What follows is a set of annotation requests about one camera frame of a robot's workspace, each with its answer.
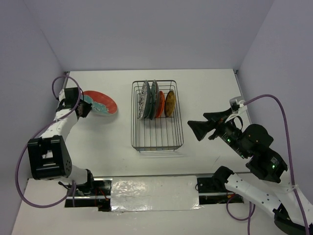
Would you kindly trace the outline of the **red plate with teal flower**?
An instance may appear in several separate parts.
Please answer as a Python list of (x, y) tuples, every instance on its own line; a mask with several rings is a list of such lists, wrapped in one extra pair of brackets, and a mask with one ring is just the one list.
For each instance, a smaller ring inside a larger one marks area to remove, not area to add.
[(117, 104), (115, 101), (98, 91), (84, 91), (84, 101), (91, 104), (94, 113), (104, 116), (110, 116), (117, 113)]

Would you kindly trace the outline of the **dark green plate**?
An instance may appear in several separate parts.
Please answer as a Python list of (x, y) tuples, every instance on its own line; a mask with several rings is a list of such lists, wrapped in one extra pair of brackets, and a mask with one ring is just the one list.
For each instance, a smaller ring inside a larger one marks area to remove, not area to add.
[(150, 88), (150, 98), (146, 101), (144, 117), (153, 119), (156, 115), (159, 99), (159, 87), (156, 80), (153, 80)]

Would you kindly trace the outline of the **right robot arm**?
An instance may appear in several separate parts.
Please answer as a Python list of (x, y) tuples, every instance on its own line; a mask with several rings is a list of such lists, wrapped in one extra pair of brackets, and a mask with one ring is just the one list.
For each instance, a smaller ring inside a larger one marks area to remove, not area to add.
[(259, 124), (251, 124), (245, 130), (238, 128), (231, 109), (205, 113), (205, 121), (188, 121), (197, 140), (212, 132), (209, 140), (220, 138), (241, 158), (248, 159), (249, 172), (267, 184), (273, 191), (268, 194), (244, 181), (226, 166), (220, 166), (212, 176), (217, 191), (232, 191), (249, 200), (270, 217), (274, 224), (288, 235), (313, 233), (313, 206), (303, 193), (291, 183), (291, 167), (270, 148), (273, 142), (267, 130)]

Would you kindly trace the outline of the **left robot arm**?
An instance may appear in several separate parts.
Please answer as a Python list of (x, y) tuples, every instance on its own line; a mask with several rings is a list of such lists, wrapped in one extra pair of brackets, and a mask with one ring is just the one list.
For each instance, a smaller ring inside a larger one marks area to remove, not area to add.
[(81, 99), (79, 93), (78, 88), (61, 90), (55, 122), (38, 138), (30, 139), (27, 150), (35, 180), (60, 180), (69, 184), (74, 181), (79, 195), (91, 195), (96, 189), (91, 171), (76, 167), (66, 147), (72, 127), (91, 111), (91, 105)]

